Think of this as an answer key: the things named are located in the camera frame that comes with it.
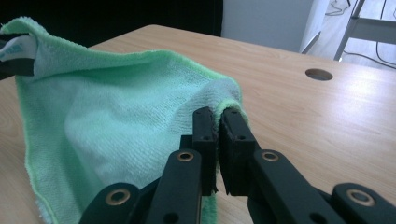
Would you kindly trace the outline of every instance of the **microfiber cloth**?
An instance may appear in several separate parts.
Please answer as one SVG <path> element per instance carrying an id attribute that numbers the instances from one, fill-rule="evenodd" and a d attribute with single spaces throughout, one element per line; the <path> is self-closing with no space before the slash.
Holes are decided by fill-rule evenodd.
<path id="1" fill-rule="evenodd" d="M 142 189 L 160 177 L 180 136 L 192 133 L 194 110 L 209 106 L 215 129 L 225 108 L 246 116 L 235 80 L 173 51 L 87 49 L 25 17 L 0 32 L 35 40 L 19 44 L 35 59 L 34 75 L 16 84 L 25 166 L 47 223 L 78 223 L 108 185 Z M 215 198 L 204 197 L 202 222 L 216 221 Z"/>

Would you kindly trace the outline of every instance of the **floor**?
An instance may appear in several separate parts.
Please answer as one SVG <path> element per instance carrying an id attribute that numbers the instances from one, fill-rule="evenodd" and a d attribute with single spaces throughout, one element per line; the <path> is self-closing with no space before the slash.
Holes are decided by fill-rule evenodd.
<path id="1" fill-rule="evenodd" d="M 311 50 L 307 52 L 309 55 L 315 55 L 321 58 L 333 59 L 335 52 L 341 42 L 344 35 L 345 29 L 347 28 L 347 23 L 349 21 L 352 9 L 355 5 L 355 0 L 350 0 L 351 7 L 344 10 L 344 14 L 339 16 L 326 16 L 323 22 L 323 28 L 318 41 L 313 45 Z M 330 0 L 329 7 L 327 9 L 328 13 L 337 11 L 335 7 L 344 9 L 347 7 L 347 0 Z M 361 9 L 361 17 L 370 19 L 380 19 L 381 11 L 384 4 L 384 0 L 366 0 L 363 8 Z M 383 20 L 396 21 L 396 0 L 388 0 L 385 4 Z M 349 38 L 345 51 L 359 53 L 370 57 L 376 61 L 380 61 L 376 55 L 376 42 L 353 39 Z M 355 55 L 342 55 L 343 63 L 354 63 L 364 66 L 375 67 L 379 69 L 386 69 L 396 72 L 396 45 L 378 44 L 378 53 L 381 59 L 390 62 L 387 65 L 382 65 L 380 63 L 375 63 L 361 56 Z"/>

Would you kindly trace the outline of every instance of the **light wood tabletop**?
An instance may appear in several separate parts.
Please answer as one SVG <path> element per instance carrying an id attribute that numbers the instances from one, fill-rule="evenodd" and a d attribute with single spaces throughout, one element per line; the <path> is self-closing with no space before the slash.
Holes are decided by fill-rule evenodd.
<path id="1" fill-rule="evenodd" d="M 170 49 L 235 78 L 262 148 L 283 153 L 328 193 L 339 183 L 373 189 L 396 204 L 396 73 L 150 25 L 93 49 Z M 322 69 L 328 81 L 305 73 Z M 0 223 L 42 223 L 24 168 L 13 77 L 0 81 Z M 219 223 L 251 223 L 246 198 L 226 196 Z"/>

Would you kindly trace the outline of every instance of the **cable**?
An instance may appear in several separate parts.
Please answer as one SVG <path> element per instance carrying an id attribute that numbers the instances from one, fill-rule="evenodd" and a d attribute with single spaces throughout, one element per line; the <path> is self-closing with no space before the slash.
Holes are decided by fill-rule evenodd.
<path id="1" fill-rule="evenodd" d="M 386 4 L 386 3 L 387 3 L 387 0 L 384 0 L 384 5 L 382 6 L 381 17 L 380 17 L 381 20 L 382 20 L 382 17 L 383 17 L 383 15 L 384 15 L 384 9 L 385 9 L 385 4 Z M 376 42 L 375 52 L 376 52 L 376 56 L 378 57 L 378 59 L 379 59 L 380 61 L 375 60 L 375 59 L 373 59 L 373 58 L 370 58 L 370 57 L 368 57 L 368 56 L 359 54 L 359 53 L 352 53 L 352 52 L 347 52 L 347 51 L 344 50 L 344 53 L 345 53 L 345 54 L 360 56 L 360 57 L 363 57 L 363 58 L 365 58 L 365 59 L 371 60 L 371 61 L 373 61 L 373 62 L 375 62 L 375 63 L 379 63 L 379 64 L 381 64 L 381 65 L 384 65 L 384 66 L 386 66 L 386 67 L 389 67 L 389 68 L 392 68 L 392 69 L 396 69 L 396 67 L 392 66 L 392 65 L 396 65 L 396 63 L 390 63 L 390 62 L 388 62 L 388 61 L 385 61 L 385 60 L 383 60 L 383 59 L 379 56 L 379 53 L 378 53 L 378 42 Z"/>
<path id="2" fill-rule="evenodd" d="M 363 58 L 365 58 L 365 59 L 371 60 L 371 61 L 373 61 L 373 62 L 375 62 L 375 63 L 379 63 L 379 64 L 381 64 L 381 65 L 384 65 L 384 66 L 386 66 L 386 67 L 396 69 L 396 67 L 390 66 L 390 65 L 385 64 L 385 63 L 381 63 L 380 61 L 377 61 L 377 60 L 375 60 L 375 59 L 372 59 L 372 58 L 370 58 L 370 57 L 367 57 L 366 55 L 362 55 L 362 54 L 359 54 L 359 53 L 351 53 L 351 52 L 347 52 L 347 51 L 345 51 L 345 50 L 344 50 L 344 53 L 345 53 L 345 54 L 349 54 L 349 55 L 360 56 L 360 57 L 363 57 Z"/>
<path id="3" fill-rule="evenodd" d="M 382 11 L 381 11 L 381 17 L 379 18 L 380 20 L 382 20 L 382 17 L 384 16 L 384 9 L 385 9 L 385 4 L 386 4 L 386 3 L 387 3 L 387 0 L 384 0 L 384 5 L 382 6 Z M 388 62 L 388 61 L 382 59 L 381 56 L 379 56 L 379 53 L 378 53 L 378 44 L 379 44 L 379 42 L 376 42 L 376 45 L 375 45 L 375 52 L 376 52 L 376 56 L 378 57 L 378 59 L 379 59 L 381 62 L 383 62 L 383 63 L 388 63 L 388 64 L 396 65 L 396 63 L 390 63 L 390 62 Z"/>
<path id="4" fill-rule="evenodd" d="M 332 3 L 331 3 L 331 6 L 333 7 L 333 8 L 335 8 L 335 9 L 337 9 L 336 11 L 333 11 L 333 12 L 328 12 L 328 13 L 326 13 L 325 15 L 326 16 L 341 16 L 341 15 L 344 15 L 344 12 L 347 10 L 347 8 L 349 8 L 349 7 L 345 7 L 344 9 L 342 9 L 342 8 L 340 8 L 340 7 L 336 7 L 335 5 L 334 5 L 334 3 L 336 3 L 337 2 L 337 0 L 334 0 Z"/>

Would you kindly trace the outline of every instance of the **green towel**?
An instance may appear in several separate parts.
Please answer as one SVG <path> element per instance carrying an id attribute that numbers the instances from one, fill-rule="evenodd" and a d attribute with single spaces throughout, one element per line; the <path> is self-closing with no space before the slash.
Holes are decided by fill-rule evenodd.
<path id="1" fill-rule="evenodd" d="M 3 25 L 1 33 L 35 40 L 35 46 L 19 45 L 35 58 L 34 76 L 16 83 L 25 165 L 47 223 L 78 223 L 110 184 L 143 188 L 160 177 L 180 136 L 191 134 L 194 110 L 209 106 L 215 128 L 227 107 L 244 114 L 233 79 L 175 52 L 87 49 L 30 18 Z M 204 198 L 203 223 L 217 221 L 214 202 Z"/>

